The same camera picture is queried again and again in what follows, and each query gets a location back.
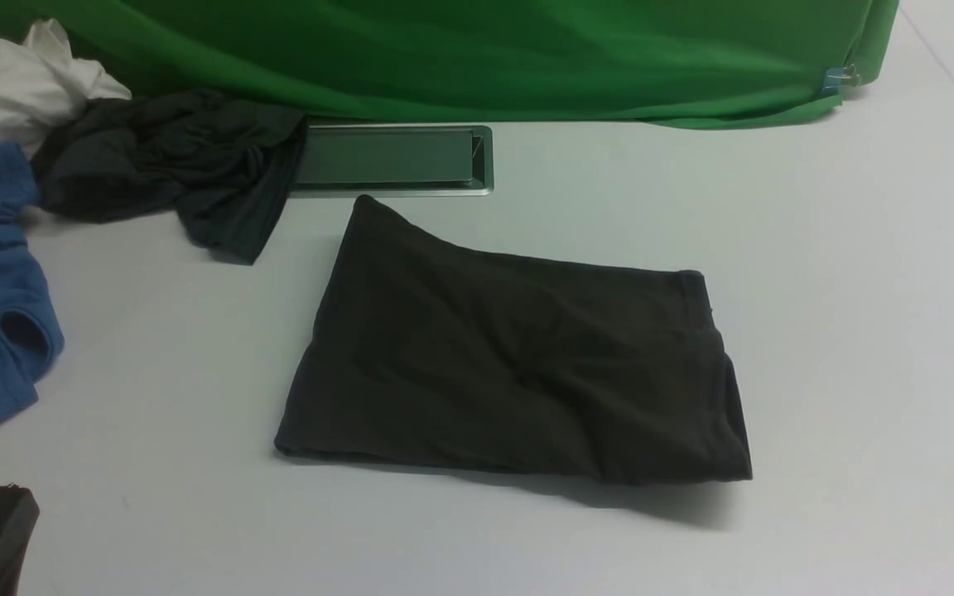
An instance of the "white cloth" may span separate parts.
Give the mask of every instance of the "white cloth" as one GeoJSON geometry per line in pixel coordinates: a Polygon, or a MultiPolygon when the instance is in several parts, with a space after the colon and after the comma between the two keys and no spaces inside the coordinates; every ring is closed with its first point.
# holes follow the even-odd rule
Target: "white cloth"
{"type": "Polygon", "coordinates": [[[0,142],[31,157],[51,128],[82,116],[87,99],[130,99],[132,92],[94,60],[72,57],[56,20],[35,22],[22,46],[0,39],[0,142]]]}

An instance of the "white table surface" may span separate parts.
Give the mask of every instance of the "white table surface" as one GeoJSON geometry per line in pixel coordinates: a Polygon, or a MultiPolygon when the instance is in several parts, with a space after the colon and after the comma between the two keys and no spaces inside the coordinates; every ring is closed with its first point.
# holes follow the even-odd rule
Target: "white table surface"
{"type": "Polygon", "coordinates": [[[351,201],[292,200],[255,267],[173,214],[43,216],[67,347],[0,427],[0,483],[42,509],[22,595],[954,595],[954,86],[912,27],[818,124],[493,129],[493,195],[387,203],[471,248],[701,269],[753,482],[288,463],[351,201]]]}

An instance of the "green fabric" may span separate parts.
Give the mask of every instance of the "green fabric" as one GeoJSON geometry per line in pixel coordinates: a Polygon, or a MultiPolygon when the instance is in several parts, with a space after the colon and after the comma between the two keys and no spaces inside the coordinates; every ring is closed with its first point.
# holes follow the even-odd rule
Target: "green fabric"
{"type": "Polygon", "coordinates": [[[148,94],[215,87],[389,121],[790,124],[877,78],[898,0],[0,0],[148,94]]]}

